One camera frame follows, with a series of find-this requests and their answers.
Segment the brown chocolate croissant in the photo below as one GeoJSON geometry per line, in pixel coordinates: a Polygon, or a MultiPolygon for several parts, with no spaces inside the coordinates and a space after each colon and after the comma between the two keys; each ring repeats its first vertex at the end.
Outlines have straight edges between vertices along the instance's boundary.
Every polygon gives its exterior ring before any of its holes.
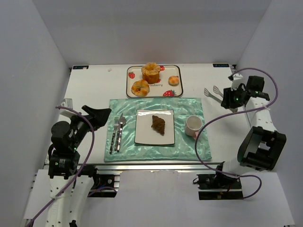
{"type": "Polygon", "coordinates": [[[153,115],[152,116],[152,125],[151,127],[160,135],[164,136],[165,134],[165,121],[158,117],[153,115]]]}

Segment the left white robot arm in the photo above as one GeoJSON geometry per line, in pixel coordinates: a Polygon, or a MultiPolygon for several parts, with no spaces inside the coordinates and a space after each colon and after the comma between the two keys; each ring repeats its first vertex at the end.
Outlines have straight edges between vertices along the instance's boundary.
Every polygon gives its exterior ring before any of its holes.
{"type": "Polygon", "coordinates": [[[82,109],[86,115],[65,107],[70,121],[58,121],[51,128],[48,176],[53,202],[48,208],[47,227],[79,227],[88,194],[100,182],[95,166],[78,166],[77,149],[88,132],[105,126],[111,109],[86,105],[82,109]]]}

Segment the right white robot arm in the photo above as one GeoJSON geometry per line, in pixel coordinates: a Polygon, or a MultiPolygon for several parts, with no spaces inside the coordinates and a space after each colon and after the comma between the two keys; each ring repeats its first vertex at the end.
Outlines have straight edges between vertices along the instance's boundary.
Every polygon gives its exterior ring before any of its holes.
{"type": "Polygon", "coordinates": [[[232,85],[223,90],[221,106],[225,109],[242,107],[250,130],[241,143],[236,158],[217,168],[228,177],[236,178],[250,171],[273,170],[286,143],[286,135],[273,124],[269,94],[263,92],[264,78],[249,76],[246,84],[239,73],[229,76],[232,85]]]}

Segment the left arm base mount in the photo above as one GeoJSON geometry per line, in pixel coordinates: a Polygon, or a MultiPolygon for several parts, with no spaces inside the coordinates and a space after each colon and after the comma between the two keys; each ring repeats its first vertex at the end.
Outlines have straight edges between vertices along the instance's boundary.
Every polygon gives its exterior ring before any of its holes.
{"type": "Polygon", "coordinates": [[[93,185],[88,193],[88,197],[114,198],[116,196],[118,191],[118,187],[115,186],[116,175],[102,174],[98,171],[96,166],[87,165],[84,166],[78,175],[77,181],[80,181],[81,176],[86,176],[93,180],[93,185]]]}

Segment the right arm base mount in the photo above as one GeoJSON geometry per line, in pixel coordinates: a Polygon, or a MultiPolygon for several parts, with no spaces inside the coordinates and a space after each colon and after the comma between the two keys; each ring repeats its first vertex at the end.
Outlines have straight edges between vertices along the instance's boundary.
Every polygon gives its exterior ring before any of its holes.
{"type": "Polygon", "coordinates": [[[198,196],[201,201],[243,200],[240,179],[221,174],[199,174],[193,180],[193,184],[198,186],[198,196]]]}

